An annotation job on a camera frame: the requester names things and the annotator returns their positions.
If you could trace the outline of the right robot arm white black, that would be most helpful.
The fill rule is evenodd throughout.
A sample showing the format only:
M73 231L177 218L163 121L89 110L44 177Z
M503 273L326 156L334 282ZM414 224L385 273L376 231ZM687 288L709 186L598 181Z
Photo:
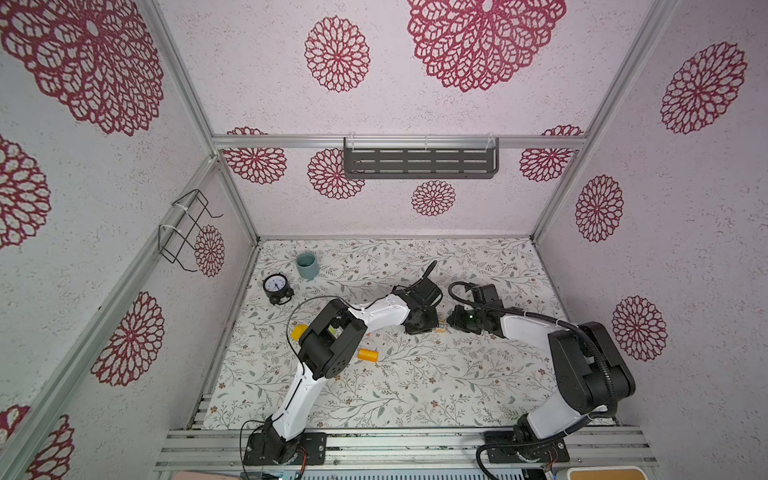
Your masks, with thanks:
M457 306L447 324L465 333L484 332L550 352L556 389L537 409L523 415L514 442L546 445L583 428L592 420L611 418L621 400L632 396L636 382L604 325L580 325L540 313L498 306Z

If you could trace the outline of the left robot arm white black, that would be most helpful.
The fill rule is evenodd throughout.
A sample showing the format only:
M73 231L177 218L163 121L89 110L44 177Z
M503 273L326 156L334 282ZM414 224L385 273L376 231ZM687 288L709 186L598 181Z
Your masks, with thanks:
M249 436L243 463L263 466L288 464L296 457L307 460L300 447L311 410L328 380L349 365L363 337L393 326L403 327L409 335L433 330L442 297L441 289L428 281L395 288L367 306L332 298L301 334L294 380L278 410Z

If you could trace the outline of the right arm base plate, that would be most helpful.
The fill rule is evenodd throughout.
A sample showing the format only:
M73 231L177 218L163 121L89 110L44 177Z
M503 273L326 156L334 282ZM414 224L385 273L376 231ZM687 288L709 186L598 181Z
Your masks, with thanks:
M485 432L486 450L492 464L557 463L571 459L562 438L519 439L513 431Z

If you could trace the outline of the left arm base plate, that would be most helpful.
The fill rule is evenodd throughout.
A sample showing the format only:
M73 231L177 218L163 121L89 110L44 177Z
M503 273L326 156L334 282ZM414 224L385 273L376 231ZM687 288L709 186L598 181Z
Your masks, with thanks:
M326 433L302 433L292 440L283 440L272 431L255 432L248 438L243 463L245 466L323 465L327 439Z

